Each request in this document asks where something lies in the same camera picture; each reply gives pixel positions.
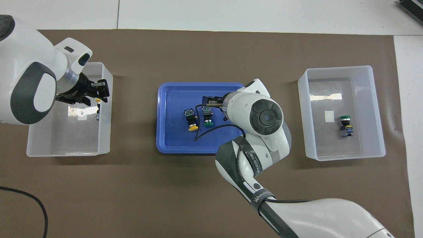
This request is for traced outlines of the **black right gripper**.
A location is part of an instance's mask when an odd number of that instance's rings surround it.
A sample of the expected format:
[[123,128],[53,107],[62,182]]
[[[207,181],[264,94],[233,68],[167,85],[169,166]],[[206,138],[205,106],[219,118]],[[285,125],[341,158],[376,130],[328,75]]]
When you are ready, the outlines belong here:
[[207,105],[207,104],[213,104],[212,107],[217,107],[219,108],[220,111],[223,111],[223,102],[224,102],[224,97],[208,97],[208,96],[203,96],[202,97],[202,104],[203,105]]

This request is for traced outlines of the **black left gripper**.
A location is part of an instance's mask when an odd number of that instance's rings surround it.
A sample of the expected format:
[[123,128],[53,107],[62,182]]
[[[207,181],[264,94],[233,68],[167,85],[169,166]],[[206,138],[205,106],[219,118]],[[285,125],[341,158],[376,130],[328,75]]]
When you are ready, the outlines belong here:
[[107,103],[109,96],[110,90],[106,79],[101,79],[94,83],[85,74],[80,73],[77,83],[66,92],[66,97],[56,96],[56,101],[91,106],[91,101],[86,97],[100,99],[104,103]]

